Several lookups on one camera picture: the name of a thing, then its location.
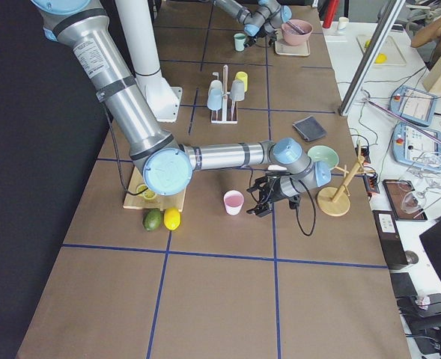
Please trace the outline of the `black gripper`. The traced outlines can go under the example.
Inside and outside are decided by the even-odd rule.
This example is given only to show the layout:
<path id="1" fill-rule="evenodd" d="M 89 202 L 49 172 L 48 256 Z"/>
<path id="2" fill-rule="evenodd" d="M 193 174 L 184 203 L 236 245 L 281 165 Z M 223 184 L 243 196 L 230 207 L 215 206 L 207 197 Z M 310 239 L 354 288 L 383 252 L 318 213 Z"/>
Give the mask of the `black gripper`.
<path id="1" fill-rule="evenodd" d="M 244 49 L 252 46 L 273 46 L 276 42 L 276 33 L 259 31 L 254 37 L 247 38 L 243 44 Z"/>
<path id="2" fill-rule="evenodd" d="M 246 211 L 256 216 L 269 215 L 273 210 L 271 204 L 273 202 L 300 195 L 299 186 L 294 183 L 291 175 L 284 171 L 267 172 L 265 177 L 259 177 L 253 184 L 250 183 L 246 191 L 250 194 L 255 191 L 264 191 L 261 195 L 262 203 Z"/>

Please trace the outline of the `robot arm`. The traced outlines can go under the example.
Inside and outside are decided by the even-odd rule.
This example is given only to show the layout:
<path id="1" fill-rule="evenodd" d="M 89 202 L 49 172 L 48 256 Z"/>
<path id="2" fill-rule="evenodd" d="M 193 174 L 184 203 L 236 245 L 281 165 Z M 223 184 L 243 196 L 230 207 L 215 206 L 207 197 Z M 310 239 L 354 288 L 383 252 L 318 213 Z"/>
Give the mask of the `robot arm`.
<path id="1" fill-rule="evenodd" d="M 258 38 L 275 34 L 276 29 L 292 17 L 291 9 L 275 0 L 258 1 L 255 11 L 234 0 L 218 0 L 213 4 L 243 25 L 243 32 L 247 36 L 243 44 L 245 48 L 255 45 Z"/>
<path id="2" fill-rule="evenodd" d="M 146 1 L 119 1 L 117 9 L 132 64 L 127 65 L 109 33 L 109 15 L 99 1 L 37 1 L 48 39 L 69 46 L 98 100 L 107 107 L 130 143 L 130 158 L 148 188 L 173 195 L 189 184 L 196 171 L 280 165 L 261 195 L 259 216 L 272 203 L 292 199 L 326 185 L 331 171 L 312 160 L 292 138 L 277 142 L 218 144 L 189 147 L 159 125 L 159 115 L 179 104 L 162 76 Z"/>

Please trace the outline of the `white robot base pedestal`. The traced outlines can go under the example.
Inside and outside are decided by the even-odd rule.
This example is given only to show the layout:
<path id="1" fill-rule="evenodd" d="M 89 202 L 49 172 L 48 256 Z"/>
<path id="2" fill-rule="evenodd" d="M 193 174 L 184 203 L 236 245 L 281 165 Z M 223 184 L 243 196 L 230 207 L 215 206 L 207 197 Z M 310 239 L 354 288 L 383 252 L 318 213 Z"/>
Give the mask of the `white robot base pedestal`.
<path id="1" fill-rule="evenodd" d="M 115 4 L 138 86 L 157 121 L 173 123 L 183 90 L 163 77 L 148 3 L 119 0 Z"/>

